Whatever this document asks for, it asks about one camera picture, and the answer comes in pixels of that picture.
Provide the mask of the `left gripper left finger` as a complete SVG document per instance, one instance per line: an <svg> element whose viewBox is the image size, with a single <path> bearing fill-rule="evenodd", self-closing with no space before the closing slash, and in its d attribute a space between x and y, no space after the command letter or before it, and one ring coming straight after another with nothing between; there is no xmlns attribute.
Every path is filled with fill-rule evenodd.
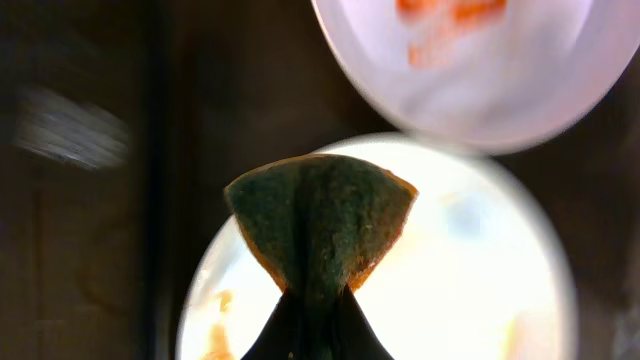
<svg viewBox="0 0 640 360"><path fill-rule="evenodd" d="M303 302L286 290L242 360L303 359L303 330Z"/></svg>

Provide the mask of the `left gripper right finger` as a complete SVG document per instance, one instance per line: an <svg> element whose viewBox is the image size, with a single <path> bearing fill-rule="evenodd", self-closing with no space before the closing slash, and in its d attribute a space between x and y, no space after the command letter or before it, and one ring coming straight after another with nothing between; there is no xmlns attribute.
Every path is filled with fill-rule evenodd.
<svg viewBox="0 0 640 360"><path fill-rule="evenodd" d="M393 360L346 286L332 313L332 353L337 360Z"/></svg>

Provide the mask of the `orange green scrub sponge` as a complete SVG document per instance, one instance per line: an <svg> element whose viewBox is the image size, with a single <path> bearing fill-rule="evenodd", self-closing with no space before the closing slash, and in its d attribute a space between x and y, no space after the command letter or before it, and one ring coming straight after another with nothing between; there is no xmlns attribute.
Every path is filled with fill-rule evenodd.
<svg viewBox="0 0 640 360"><path fill-rule="evenodd" d="M354 294L395 245L416 188L364 160L311 154L253 169L224 195L254 258L303 302L302 360L337 360L336 299L346 286Z"/></svg>

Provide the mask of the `pale blue plate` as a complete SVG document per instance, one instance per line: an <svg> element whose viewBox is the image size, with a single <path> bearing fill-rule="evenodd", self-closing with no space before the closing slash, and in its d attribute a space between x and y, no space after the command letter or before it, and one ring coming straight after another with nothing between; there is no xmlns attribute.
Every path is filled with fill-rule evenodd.
<svg viewBox="0 0 640 360"><path fill-rule="evenodd" d="M375 163L419 192L401 238L356 292L392 357L576 358L576 287L565 253L513 176L394 133L354 137L327 152ZM176 358L242 357L279 297L235 221L226 221L194 274Z"/></svg>

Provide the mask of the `white plate top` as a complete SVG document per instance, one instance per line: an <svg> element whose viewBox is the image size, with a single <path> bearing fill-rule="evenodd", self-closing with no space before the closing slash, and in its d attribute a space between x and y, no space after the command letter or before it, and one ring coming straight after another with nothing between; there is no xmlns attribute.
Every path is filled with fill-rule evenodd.
<svg viewBox="0 0 640 360"><path fill-rule="evenodd" d="M545 142L639 47L637 0L316 1L360 95L403 131L491 154Z"/></svg>

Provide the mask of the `brown serving tray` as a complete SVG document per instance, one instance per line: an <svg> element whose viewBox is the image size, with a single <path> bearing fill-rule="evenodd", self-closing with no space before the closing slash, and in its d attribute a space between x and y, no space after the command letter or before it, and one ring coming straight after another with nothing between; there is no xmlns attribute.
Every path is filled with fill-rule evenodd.
<svg viewBox="0 0 640 360"><path fill-rule="evenodd" d="M175 1L156 195L156 350L170 359L196 265L254 166L388 124L339 69L307 1ZM639 63L577 125L500 158L547 213L577 283L579 355L639 355Z"/></svg>

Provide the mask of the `black water tray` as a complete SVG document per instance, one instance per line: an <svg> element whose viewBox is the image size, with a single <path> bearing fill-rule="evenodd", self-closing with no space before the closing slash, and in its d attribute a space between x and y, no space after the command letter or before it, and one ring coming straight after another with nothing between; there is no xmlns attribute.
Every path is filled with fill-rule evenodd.
<svg viewBox="0 0 640 360"><path fill-rule="evenodd" d="M151 1L1 0L1 355L145 359Z"/></svg>

